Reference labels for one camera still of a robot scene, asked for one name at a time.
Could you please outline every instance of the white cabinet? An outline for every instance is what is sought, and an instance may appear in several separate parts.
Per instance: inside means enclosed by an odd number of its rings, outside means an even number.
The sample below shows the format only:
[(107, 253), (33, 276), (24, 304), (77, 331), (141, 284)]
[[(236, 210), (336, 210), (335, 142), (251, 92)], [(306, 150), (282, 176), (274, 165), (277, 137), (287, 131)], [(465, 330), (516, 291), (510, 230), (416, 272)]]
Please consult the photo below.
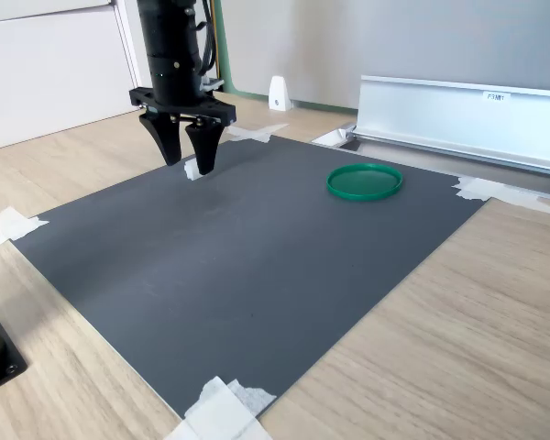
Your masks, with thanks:
[(131, 111), (133, 87), (110, 5), (0, 21), (0, 147)]
[(0, 0), (0, 20), (108, 5), (110, 0)]

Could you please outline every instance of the white wall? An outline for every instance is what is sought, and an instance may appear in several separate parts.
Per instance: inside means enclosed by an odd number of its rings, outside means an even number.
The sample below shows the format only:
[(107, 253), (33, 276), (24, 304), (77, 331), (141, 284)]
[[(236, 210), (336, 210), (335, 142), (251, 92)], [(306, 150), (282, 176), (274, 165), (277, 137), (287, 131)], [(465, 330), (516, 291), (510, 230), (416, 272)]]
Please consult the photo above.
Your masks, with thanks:
[(114, 9), (0, 21), (0, 147), (134, 110)]
[(550, 90), (550, 0), (224, 0), (234, 86), (357, 108), (360, 75)]
[(110, 0), (0, 0), (0, 20), (108, 5)]

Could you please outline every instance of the white tape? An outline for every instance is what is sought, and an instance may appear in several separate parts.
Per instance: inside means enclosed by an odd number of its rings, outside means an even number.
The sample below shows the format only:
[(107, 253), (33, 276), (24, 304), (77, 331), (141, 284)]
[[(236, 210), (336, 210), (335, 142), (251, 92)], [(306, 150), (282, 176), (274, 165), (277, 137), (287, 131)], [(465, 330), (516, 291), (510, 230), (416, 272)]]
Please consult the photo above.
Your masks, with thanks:
[(213, 378), (165, 440), (272, 440), (255, 416), (274, 399), (264, 390), (242, 387), (237, 380), (226, 386)]
[(185, 175), (190, 181), (196, 181), (203, 177), (203, 175), (200, 174), (200, 170), (198, 169), (198, 162), (195, 158), (189, 159), (187, 162), (185, 162), (183, 168), (185, 169)]
[(510, 188), (496, 181), (485, 181), (472, 177), (459, 177), (458, 180), (459, 183), (453, 188), (458, 188), (460, 191), (456, 195), (464, 199), (487, 201), (493, 197), (507, 204), (515, 204), (550, 214), (550, 206), (540, 202), (536, 194), (523, 192), (518, 188)]
[(230, 139), (233, 141), (238, 140), (245, 140), (245, 139), (255, 139), (259, 142), (269, 142), (269, 139), (271, 138), (271, 134), (275, 133), (277, 130), (280, 130), (289, 124), (279, 124), (277, 126), (266, 126), (264, 128), (261, 128), (260, 130), (245, 130), (244, 128), (239, 128), (238, 126), (229, 126), (228, 127), (228, 133), (231, 135), (234, 135), (236, 137)]
[(48, 222), (38, 217), (26, 218), (12, 206), (0, 213), (0, 245), (7, 240), (18, 240)]

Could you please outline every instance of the wood grain surface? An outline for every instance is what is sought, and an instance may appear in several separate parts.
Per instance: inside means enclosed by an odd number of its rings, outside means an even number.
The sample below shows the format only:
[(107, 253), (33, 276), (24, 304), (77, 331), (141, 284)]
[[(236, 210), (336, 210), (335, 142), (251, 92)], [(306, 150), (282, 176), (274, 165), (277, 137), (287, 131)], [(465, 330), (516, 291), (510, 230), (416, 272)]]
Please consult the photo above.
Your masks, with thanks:
[[(304, 142), (354, 118), (221, 98), (239, 127), (290, 123), (278, 135)], [(0, 149), (0, 211), (36, 215), (162, 165), (136, 113), (33, 139)], [(162, 439), (179, 422), (10, 243), (0, 320), (29, 363), (0, 388), (1, 440)], [(550, 215), (488, 202), (261, 422), (275, 440), (550, 440)]]

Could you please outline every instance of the green plastic lid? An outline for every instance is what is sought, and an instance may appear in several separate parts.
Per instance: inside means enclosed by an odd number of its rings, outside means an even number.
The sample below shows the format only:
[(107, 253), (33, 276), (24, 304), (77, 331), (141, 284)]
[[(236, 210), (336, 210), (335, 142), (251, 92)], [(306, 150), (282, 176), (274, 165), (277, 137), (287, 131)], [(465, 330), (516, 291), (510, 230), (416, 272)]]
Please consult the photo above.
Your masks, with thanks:
[(402, 174), (376, 163), (356, 163), (328, 176), (330, 193), (348, 200), (378, 200), (394, 195), (402, 187)]

